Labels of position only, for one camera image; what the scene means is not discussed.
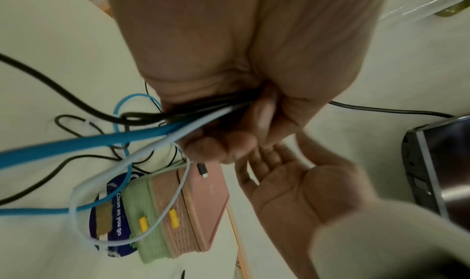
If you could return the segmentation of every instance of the sleeve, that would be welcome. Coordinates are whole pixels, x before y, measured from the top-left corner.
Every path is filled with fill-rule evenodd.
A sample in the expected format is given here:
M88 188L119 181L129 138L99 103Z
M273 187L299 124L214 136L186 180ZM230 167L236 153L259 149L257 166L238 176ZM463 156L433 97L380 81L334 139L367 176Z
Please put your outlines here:
M322 227L309 252L320 279L406 278L452 258L470 266L470 234L413 204L382 201Z

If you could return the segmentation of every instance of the hand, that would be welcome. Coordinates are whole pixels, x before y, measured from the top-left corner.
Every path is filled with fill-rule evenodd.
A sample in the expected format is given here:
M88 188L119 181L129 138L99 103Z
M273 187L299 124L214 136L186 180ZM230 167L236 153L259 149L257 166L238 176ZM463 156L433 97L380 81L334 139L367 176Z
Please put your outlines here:
M257 148L235 162L243 192L267 235L300 278L317 278L308 248L319 226L377 199L365 171L326 150L306 134L296 135L308 168L282 144ZM247 163L259 181L250 179Z
M180 142L195 161L233 162L302 129L360 71L384 0L110 0L164 110L263 87L235 123Z

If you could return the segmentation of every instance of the white tabletop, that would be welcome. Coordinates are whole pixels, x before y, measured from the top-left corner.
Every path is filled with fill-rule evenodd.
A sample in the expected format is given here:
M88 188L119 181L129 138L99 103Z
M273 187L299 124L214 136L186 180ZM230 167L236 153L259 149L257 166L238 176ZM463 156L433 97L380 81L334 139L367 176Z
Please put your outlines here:
M31 65L106 113L112 113L124 96L145 93L117 25L86 0L0 0L0 52ZM54 125L57 115L92 118L39 81L4 64L0 64L0 84L0 150L71 138ZM154 111L155 106L146 98L136 98L125 109ZM112 132L109 123L92 121ZM131 152L143 143L131 145ZM108 148L74 155L89 153L111 156ZM162 167L172 155L169 147L157 153L142 168ZM30 186L70 156L0 171L0 198ZM95 159L71 162L44 187L5 207L66 207L75 185L112 164ZM225 279L233 278L237 254L227 214L209 252L148 265L141 263L137 253L111 258L83 245L71 233L67 216L0 217L0 241L0 278L8 279L175 279L183 269L187 278Z

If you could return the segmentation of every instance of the screen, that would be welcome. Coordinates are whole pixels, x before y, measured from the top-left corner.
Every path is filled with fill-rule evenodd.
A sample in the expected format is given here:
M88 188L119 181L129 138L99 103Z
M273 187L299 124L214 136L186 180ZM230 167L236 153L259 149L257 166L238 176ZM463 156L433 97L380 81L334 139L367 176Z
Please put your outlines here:
M449 218L470 230L470 119L424 130Z

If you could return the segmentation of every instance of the electronic device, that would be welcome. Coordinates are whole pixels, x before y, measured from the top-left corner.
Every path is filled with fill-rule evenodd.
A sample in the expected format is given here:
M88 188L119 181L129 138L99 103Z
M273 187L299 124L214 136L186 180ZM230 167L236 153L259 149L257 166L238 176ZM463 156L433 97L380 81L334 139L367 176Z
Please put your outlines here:
M470 116L409 130L401 153L416 203L470 231Z

